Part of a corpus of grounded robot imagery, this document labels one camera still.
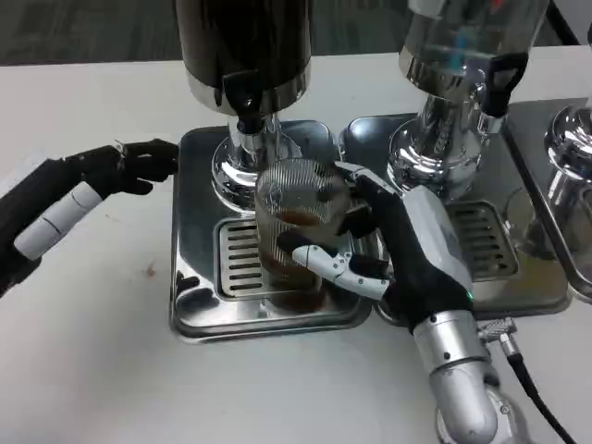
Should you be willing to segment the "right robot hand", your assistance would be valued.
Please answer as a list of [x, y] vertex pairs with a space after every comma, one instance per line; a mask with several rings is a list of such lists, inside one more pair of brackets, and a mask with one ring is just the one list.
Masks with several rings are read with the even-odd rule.
[[298, 265], [342, 289], [382, 301], [414, 332], [451, 315], [475, 327], [473, 280], [440, 199], [425, 186], [404, 194], [370, 169], [337, 162], [337, 171], [365, 201], [370, 228], [380, 232], [394, 268], [360, 254], [342, 254], [297, 228], [277, 236], [277, 245]]

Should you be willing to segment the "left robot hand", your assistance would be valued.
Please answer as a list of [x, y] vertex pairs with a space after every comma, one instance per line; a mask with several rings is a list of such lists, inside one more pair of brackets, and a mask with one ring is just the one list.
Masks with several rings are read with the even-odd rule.
[[118, 193], [147, 195], [178, 166], [179, 147], [160, 139], [36, 163], [1, 194], [1, 293], [28, 278], [98, 204]]

